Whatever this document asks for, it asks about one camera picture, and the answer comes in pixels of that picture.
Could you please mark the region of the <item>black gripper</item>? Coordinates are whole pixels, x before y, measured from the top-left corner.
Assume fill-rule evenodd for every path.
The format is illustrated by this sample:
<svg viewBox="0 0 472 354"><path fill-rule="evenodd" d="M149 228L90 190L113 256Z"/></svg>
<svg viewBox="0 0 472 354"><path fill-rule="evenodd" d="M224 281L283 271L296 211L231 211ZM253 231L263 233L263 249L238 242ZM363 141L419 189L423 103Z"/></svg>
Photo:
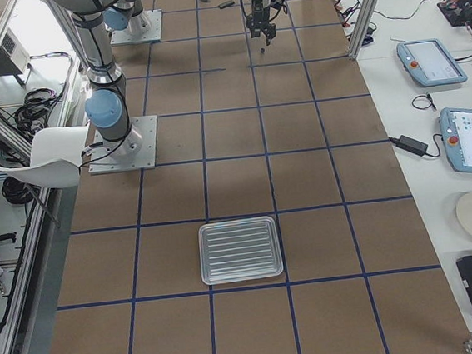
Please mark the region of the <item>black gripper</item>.
<svg viewBox="0 0 472 354"><path fill-rule="evenodd" d="M263 28L266 37L266 45L270 45L276 37L275 24L270 22L270 0L250 0L251 13L246 15L246 27L250 30L251 37L259 37L259 28Z"/></svg>

